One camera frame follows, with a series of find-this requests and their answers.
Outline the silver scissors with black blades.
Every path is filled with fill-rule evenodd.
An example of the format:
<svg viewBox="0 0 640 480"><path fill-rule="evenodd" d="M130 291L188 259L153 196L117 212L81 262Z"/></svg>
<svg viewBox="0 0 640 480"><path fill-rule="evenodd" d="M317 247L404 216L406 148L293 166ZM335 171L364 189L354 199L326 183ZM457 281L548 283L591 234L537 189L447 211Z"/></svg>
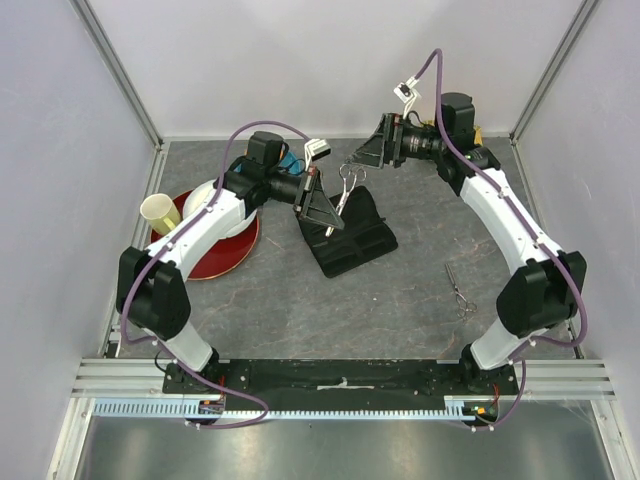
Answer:
<svg viewBox="0 0 640 480"><path fill-rule="evenodd" d="M356 185L358 183L362 183L366 179L367 173L362 166L343 164L339 168L339 176L342 181L342 190L336 198L330 198L330 203L335 208L336 213L341 216L349 196L355 189Z"/></svg>

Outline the black zipper tool case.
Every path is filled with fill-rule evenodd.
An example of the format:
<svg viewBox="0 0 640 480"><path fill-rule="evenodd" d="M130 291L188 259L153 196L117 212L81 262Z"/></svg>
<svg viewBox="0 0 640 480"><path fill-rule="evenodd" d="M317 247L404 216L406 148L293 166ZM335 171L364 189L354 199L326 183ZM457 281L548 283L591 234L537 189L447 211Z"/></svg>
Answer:
<svg viewBox="0 0 640 480"><path fill-rule="evenodd" d="M398 242L366 186L357 186L341 214L345 228L325 236L326 227L299 221L304 241L322 273L335 278L398 248Z"/></svg>

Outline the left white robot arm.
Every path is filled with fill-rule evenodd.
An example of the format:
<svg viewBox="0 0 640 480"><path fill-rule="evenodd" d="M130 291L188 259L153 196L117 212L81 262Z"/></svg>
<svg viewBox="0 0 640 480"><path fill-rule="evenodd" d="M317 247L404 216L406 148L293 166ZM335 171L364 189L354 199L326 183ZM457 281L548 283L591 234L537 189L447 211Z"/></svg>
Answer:
<svg viewBox="0 0 640 480"><path fill-rule="evenodd" d="M146 249L129 247L120 256L116 308L121 324L134 324L155 338L186 369L185 382L198 393L211 392L220 378L218 353L189 320L186 281L201 258L270 200L291 205L302 221L344 226L314 164L330 153L328 142L305 143L304 169L298 175L280 166L287 151L281 136L255 132L245 153L224 163L211 192L192 213Z"/></svg>

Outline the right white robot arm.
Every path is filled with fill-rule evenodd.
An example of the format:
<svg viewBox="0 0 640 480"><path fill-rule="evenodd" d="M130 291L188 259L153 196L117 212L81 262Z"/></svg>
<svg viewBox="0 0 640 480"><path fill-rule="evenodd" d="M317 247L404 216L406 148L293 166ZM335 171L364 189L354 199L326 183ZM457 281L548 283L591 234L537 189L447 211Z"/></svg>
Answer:
<svg viewBox="0 0 640 480"><path fill-rule="evenodd" d="M428 160L439 177L482 221L507 263L511 277L496 300L497 318L467 345L458 381L467 392L483 392L494 369L513 361L527 344L579 311L576 294L586 276L581 253L565 252L535 223L513 193L495 155L476 139L470 96L445 93L432 125L415 125L396 113L382 115L376 131L348 162L381 169L408 159Z"/></svg>

